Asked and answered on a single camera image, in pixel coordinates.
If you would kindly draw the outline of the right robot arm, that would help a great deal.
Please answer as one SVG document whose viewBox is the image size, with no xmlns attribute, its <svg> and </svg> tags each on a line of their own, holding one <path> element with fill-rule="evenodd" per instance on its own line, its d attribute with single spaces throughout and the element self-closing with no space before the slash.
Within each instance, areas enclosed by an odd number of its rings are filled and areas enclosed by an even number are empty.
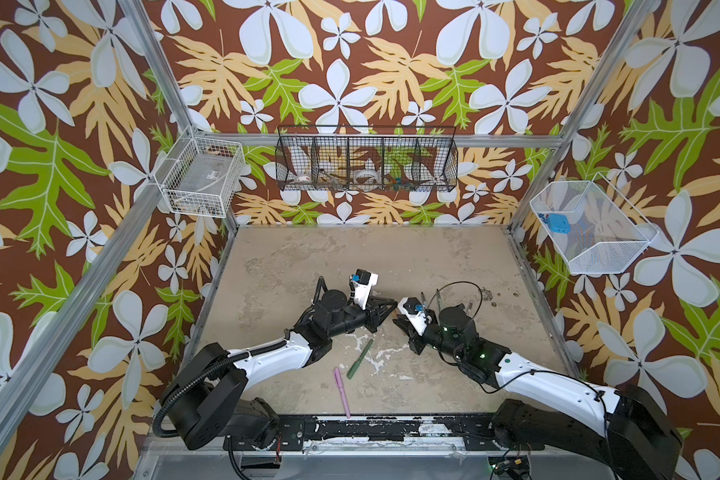
<svg viewBox="0 0 720 480">
<path fill-rule="evenodd" d="M 683 438 L 645 389 L 546 369 L 479 336 L 463 305 L 435 313 L 405 297 L 398 310 L 394 322 L 415 354 L 431 347 L 484 392 L 511 393 L 490 424 L 501 445 L 553 446 L 605 464 L 620 479 L 673 477 Z"/>
</svg>

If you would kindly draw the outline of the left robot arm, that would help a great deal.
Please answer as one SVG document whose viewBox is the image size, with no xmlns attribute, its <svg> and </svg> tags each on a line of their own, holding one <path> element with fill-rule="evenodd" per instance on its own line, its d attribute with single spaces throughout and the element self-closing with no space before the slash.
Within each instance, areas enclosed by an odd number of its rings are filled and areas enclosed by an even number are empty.
<svg viewBox="0 0 720 480">
<path fill-rule="evenodd" d="M 374 333 L 392 314 L 393 299 L 373 295 L 376 275 L 360 270 L 344 293 L 316 283 L 310 305 L 282 338 L 245 349 L 205 345 L 179 372 L 160 397 L 152 432 L 180 438 L 197 450 L 219 436 L 256 448 L 270 446 L 280 419 L 261 398 L 246 400 L 249 388 L 284 372 L 306 368 L 327 355 L 336 336 L 359 328 Z"/>
</svg>

